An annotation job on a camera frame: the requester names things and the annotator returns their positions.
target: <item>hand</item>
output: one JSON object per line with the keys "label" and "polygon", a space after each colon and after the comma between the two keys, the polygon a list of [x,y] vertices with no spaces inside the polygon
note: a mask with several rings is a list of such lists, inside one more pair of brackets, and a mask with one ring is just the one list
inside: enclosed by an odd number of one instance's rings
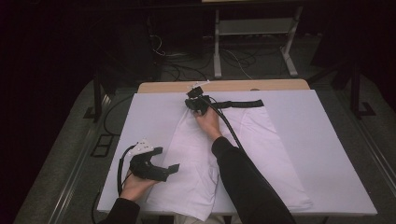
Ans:
{"label": "hand", "polygon": [[222,136],[219,128],[219,115],[211,107],[207,109],[204,115],[195,112],[194,116],[201,129],[213,141]]}
{"label": "hand", "polygon": [[149,187],[160,182],[156,180],[142,179],[133,175],[131,171],[128,171],[127,176],[128,177],[125,180],[120,197],[134,202],[142,197]]}

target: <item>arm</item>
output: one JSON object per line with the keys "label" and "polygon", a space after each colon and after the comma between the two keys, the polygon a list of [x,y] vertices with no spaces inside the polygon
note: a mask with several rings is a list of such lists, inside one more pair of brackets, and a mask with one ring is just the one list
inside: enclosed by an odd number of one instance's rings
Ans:
{"label": "arm", "polygon": [[140,211],[140,206],[136,201],[156,183],[158,181],[141,179],[128,171],[120,197],[114,203],[107,218],[99,223],[135,224]]}
{"label": "arm", "polygon": [[219,131],[219,117],[211,108],[195,115],[198,124],[214,140],[220,177],[243,223],[295,223],[271,185],[250,158],[234,147]]}

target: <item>wooden table edge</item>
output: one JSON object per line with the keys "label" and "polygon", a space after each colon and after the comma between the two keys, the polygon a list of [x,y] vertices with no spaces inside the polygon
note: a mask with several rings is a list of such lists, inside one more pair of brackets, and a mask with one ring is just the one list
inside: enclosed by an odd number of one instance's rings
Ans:
{"label": "wooden table edge", "polygon": [[[144,82],[137,93],[188,92],[196,81]],[[304,79],[214,80],[202,86],[204,91],[291,91],[310,90]]]}

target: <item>person's left hand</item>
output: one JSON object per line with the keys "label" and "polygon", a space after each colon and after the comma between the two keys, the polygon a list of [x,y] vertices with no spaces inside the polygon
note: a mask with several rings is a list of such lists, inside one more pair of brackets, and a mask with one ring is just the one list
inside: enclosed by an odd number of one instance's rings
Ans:
{"label": "person's left hand", "polygon": [[128,171],[127,176],[120,198],[134,202],[142,197],[149,187],[160,182],[157,180],[142,179],[131,174],[131,171]]}

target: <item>floor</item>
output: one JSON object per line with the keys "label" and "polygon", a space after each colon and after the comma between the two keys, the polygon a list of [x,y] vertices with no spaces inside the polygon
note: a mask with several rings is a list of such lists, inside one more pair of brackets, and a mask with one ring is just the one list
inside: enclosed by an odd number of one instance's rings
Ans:
{"label": "floor", "polygon": [[[283,35],[236,36],[220,40],[222,79],[290,78],[279,48]],[[308,79],[322,68],[311,66],[320,41],[317,35],[299,35],[290,50],[290,56],[299,78]],[[213,79],[213,46],[205,44],[203,55],[185,52],[166,52],[162,75],[158,81]],[[392,186],[396,170],[396,114],[381,98],[375,84],[361,78],[361,100],[368,102],[376,116],[356,119],[348,109],[349,85],[335,91],[331,82],[335,74],[313,83],[310,87],[318,97],[366,187],[378,215],[373,217],[330,217],[333,223],[393,223],[396,220],[396,191]],[[112,153],[117,146],[128,105],[136,89],[120,89],[105,97],[104,114],[98,122],[84,119],[87,107],[93,106],[92,84],[82,90],[69,118],[58,136],[46,163],[32,187],[15,223],[89,223],[103,219],[106,214],[93,211],[95,197],[106,180]],[[90,156],[106,149],[96,147],[101,134],[114,136],[108,156]],[[103,136],[101,141],[109,143]],[[323,217],[297,217],[298,223],[320,223]],[[144,217],[144,223],[153,223],[158,217]]]}

